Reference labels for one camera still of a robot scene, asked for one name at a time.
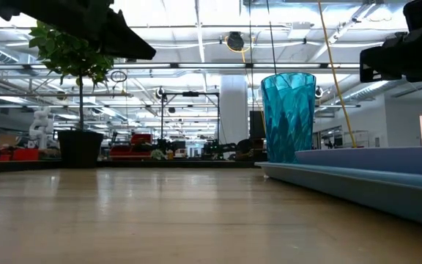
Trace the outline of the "black plant pot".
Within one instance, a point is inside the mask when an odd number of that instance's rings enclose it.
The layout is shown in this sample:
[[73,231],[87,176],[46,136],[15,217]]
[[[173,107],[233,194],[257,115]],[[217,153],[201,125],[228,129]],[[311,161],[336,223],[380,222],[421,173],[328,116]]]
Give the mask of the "black plant pot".
[[97,165],[103,135],[93,131],[59,131],[62,165],[69,169],[91,169]]

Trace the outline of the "blue plastic tray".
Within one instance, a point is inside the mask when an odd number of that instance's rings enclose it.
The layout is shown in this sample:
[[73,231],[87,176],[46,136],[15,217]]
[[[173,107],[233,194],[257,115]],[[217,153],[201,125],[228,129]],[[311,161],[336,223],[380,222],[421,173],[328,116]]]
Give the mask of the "blue plastic tray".
[[259,162],[266,176],[422,224],[422,175]]

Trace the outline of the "red toolbox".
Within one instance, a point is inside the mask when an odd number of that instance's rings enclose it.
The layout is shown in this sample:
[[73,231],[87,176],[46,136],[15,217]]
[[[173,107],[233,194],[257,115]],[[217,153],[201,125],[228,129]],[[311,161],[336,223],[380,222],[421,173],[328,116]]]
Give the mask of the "red toolbox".
[[151,134],[133,134],[129,141],[111,143],[109,157],[112,161],[144,161],[153,151]]

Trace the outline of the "black monitor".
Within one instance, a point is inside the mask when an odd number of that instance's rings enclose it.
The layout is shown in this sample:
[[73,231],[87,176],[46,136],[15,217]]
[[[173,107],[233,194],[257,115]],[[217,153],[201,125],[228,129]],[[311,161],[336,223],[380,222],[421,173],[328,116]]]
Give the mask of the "black monitor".
[[262,111],[250,111],[250,137],[252,139],[263,139],[266,137],[264,114]]

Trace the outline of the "red storage bin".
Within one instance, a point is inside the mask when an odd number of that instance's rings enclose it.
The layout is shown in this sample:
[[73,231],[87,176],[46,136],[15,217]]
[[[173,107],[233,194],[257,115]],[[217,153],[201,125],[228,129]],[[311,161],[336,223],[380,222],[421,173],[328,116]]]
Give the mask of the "red storage bin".
[[0,147],[0,161],[38,161],[39,151],[20,147]]

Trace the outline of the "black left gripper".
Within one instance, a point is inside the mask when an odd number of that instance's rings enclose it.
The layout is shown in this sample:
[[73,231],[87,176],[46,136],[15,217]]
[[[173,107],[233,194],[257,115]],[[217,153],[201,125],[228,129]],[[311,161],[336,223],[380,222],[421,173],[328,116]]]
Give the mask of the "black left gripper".
[[151,60],[156,50],[113,11],[114,0],[0,0],[0,17],[25,14],[59,31],[94,40],[96,52],[126,59]]

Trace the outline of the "lavender plastic plate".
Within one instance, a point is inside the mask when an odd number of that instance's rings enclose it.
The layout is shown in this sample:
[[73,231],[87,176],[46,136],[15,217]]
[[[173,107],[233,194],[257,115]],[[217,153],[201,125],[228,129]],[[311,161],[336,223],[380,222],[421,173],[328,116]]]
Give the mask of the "lavender plastic plate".
[[422,175],[422,147],[373,147],[305,150],[295,153],[299,164],[333,166]]

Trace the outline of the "teal faceted plastic cup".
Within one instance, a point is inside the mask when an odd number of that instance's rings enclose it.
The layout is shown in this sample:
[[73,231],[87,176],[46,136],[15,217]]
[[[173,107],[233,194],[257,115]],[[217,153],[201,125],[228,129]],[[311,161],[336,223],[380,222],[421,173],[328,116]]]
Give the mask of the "teal faceted plastic cup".
[[293,164],[297,152],[312,149],[316,84],[310,73],[279,73],[261,81],[268,161]]

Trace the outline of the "green leafy plant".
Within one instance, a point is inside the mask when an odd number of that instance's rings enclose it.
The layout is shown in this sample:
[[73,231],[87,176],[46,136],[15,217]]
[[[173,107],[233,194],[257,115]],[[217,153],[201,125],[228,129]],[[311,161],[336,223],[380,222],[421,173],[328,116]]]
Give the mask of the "green leafy plant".
[[30,28],[29,47],[38,48],[38,60],[51,72],[60,75],[63,82],[66,76],[75,77],[79,88],[79,124],[84,129],[84,79],[93,86],[107,82],[107,73],[114,66],[112,56],[100,53],[100,49],[88,41],[74,37],[41,21]]

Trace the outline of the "white round pillar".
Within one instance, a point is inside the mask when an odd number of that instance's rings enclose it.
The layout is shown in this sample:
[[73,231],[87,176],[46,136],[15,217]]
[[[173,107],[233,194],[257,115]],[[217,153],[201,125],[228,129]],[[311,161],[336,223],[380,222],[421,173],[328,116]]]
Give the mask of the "white round pillar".
[[248,138],[248,84],[245,76],[221,76],[220,138],[224,144]]

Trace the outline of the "black aluminium table frame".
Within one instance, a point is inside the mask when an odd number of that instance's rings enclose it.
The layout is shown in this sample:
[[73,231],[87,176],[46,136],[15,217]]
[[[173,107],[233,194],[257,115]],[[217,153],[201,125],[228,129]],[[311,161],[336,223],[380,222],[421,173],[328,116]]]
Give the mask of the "black aluminium table frame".
[[[61,161],[1,161],[0,172],[69,169]],[[98,161],[96,168],[258,169],[253,161]]]

